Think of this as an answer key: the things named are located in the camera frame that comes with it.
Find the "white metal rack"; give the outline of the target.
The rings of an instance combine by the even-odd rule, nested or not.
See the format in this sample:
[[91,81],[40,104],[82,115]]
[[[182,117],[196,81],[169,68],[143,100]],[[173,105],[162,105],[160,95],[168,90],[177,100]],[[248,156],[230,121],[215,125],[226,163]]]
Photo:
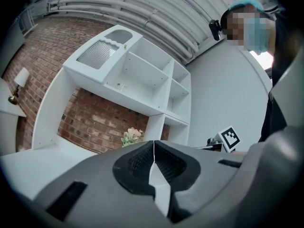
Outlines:
[[23,10],[17,18],[23,36],[26,36],[37,26],[33,20],[30,8]]

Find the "white glass cabinet door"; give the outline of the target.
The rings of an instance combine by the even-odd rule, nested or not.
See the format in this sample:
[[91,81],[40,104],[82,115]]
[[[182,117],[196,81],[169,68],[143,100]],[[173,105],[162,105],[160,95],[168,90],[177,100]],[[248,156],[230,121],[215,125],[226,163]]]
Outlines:
[[115,66],[124,64],[127,53],[143,35],[123,27],[113,26],[79,47],[63,67],[98,83],[102,83]]

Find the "white shade table lamp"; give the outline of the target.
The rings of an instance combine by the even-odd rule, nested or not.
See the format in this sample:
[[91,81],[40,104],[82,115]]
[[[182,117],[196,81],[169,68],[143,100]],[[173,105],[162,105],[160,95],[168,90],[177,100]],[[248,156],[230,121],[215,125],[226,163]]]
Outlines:
[[19,89],[20,88],[24,88],[26,85],[26,82],[29,78],[29,71],[23,67],[19,73],[16,75],[16,77],[14,78],[14,82],[16,84],[16,88],[12,94],[12,96],[8,97],[8,101],[13,104],[13,105],[17,105],[18,103],[18,97],[19,97]]

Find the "blue face mask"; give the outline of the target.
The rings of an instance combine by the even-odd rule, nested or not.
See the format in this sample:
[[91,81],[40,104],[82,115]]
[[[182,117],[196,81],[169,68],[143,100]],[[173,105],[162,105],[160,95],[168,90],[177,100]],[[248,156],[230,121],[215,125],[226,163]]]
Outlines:
[[244,32],[244,43],[248,50],[254,51],[257,55],[268,51],[271,25],[267,18],[249,18]]

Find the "white shelf unit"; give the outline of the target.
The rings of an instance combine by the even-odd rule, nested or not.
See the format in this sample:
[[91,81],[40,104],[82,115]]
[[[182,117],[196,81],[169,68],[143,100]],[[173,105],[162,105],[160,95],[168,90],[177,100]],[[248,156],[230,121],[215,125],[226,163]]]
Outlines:
[[148,116],[145,141],[159,140],[164,125],[168,125],[169,141],[181,145],[188,143],[190,72],[143,37],[127,53],[124,64],[115,66],[102,83],[62,66],[39,107],[32,149],[57,143],[55,137],[62,114],[77,87]]

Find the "white side table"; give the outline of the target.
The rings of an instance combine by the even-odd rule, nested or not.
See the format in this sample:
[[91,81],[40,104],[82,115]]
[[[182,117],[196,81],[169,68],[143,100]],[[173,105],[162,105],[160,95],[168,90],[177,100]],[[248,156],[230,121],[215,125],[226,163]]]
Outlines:
[[8,101],[11,91],[0,78],[0,156],[16,152],[16,131],[19,117],[26,117],[19,105]]

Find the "grey leaning panel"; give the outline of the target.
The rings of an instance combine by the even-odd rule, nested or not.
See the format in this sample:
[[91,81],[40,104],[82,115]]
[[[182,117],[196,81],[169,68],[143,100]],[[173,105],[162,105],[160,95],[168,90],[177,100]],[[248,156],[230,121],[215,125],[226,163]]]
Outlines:
[[21,32],[19,22],[17,21],[11,26],[6,36],[4,52],[6,65],[11,61],[24,42],[25,38]]

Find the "pink flower bouquet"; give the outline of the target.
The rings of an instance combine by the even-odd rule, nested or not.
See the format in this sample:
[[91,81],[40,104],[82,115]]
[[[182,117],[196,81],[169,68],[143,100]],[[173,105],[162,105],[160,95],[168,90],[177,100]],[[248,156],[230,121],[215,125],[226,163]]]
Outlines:
[[121,141],[123,143],[123,147],[140,143],[143,141],[143,131],[137,130],[133,127],[128,128],[128,130],[123,133],[123,137],[121,138]]

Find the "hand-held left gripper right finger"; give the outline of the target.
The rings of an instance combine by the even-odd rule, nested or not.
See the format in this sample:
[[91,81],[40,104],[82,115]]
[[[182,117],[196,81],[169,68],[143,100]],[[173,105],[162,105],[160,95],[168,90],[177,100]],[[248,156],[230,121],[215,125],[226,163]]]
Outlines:
[[156,224],[238,224],[242,157],[154,142]]

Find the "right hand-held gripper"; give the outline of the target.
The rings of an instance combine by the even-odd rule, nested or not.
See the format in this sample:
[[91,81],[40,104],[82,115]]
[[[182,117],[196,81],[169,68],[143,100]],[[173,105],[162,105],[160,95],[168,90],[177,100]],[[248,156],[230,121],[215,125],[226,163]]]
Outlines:
[[195,147],[195,149],[234,154],[246,154],[247,152],[236,150],[236,147],[238,147],[240,143],[241,140],[231,125],[219,131],[213,138],[207,139],[206,146]]

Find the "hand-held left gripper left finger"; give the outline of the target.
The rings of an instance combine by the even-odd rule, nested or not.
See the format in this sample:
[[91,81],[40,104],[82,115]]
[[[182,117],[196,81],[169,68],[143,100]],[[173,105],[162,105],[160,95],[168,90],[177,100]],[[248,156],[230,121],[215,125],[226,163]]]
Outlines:
[[149,184],[153,142],[81,161],[35,197],[47,223],[63,228],[165,228]]

